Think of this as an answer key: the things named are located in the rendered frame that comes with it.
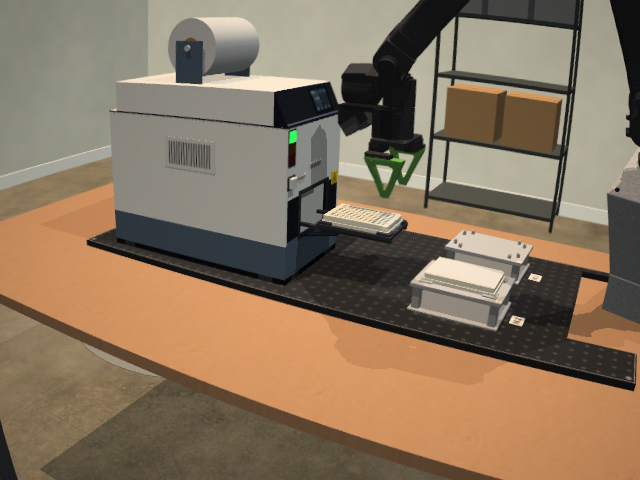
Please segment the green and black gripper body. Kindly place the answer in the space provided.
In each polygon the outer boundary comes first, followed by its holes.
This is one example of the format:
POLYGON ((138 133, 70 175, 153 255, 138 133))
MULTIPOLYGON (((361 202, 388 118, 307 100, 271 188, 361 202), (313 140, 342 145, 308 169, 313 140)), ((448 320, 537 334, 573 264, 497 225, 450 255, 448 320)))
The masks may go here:
POLYGON ((390 146, 396 151, 407 153, 416 153, 425 148, 422 135, 414 134, 415 107, 402 109, 402 113, 397 113, 397 108, 390 108, 390 111, 392 111, 391 140, 371 138, 368 151, 364 156, 390 160, 393 154, 384 153, 390 146))

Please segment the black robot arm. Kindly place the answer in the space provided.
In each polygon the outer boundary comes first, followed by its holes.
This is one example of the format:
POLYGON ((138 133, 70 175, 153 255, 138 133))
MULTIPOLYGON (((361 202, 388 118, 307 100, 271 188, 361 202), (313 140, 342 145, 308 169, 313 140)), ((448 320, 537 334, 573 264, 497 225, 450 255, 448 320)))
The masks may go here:
MULTIPOLYGON (((383 41, 373 63, 349 64, 341 76, 345 103, 338 104, 338 124, 346 137, 372 125, 372 138, 391 140, 390 108, 402 113, 415 107, 417 80, 409 73, 411 67, 469 1, 420 0, 383 41), (389 110, 378 105, 382 98, 389 110)), ((640 147, 640 0, 610 3, 630 90, 626 137, 640 147)))

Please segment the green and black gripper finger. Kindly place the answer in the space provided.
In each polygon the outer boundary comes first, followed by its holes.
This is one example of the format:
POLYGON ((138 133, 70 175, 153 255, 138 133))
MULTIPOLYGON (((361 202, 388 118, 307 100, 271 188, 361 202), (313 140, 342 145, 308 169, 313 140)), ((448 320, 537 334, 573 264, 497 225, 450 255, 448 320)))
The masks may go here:
POLYGON ((380 158, 373 158, 373 157, 366 157, 364 156, 364 160, 366 162, 366 165, 375 181, 376 187, 378 189, 378 192, 380 194, 380 197, 382 198, 389 198, 395 183, 400 175, 400 172, 405 164, 405 160, 403 159, 397 159, 397 158, 392 158, 390 160, 387 159, 380 159, 380 158), (390 168, 393 169, 389 183, 386 187, 386 189, 384 189, 377 166, 376 165, 382 165, 382 166, 389 166, 390 168))
POLYGON ((425 152, 425 148, 420 150, 420 151, 418 151, 417 153, 414 153, 414 154, 407 153, 407 152, 404 152, 404 151, 396 151, 391 146, 389 147, 389 151, 390 151, 390 154, 393 154, 393 158, 398 158, 398 159, 399 159, 398 153, 414 155, 414 158, 413 158, 413 160, 412 160, 412 162, 411 162, 411 164, 410 164, 410 166, 408 168, 408 171, 407 171, 405 177, 403 177, 402 171, 401 171, 401 173, 400 173, 400 175, 399 175, 399 177, 397 179, 399 185, 405 185, 406 186, 408 181, 409 181, 409 179, 410 179, 410 177, 411 177, 411 175, 412 175, 412 173, 414 172, 418 162, 420 161, 423 153, 425 152))

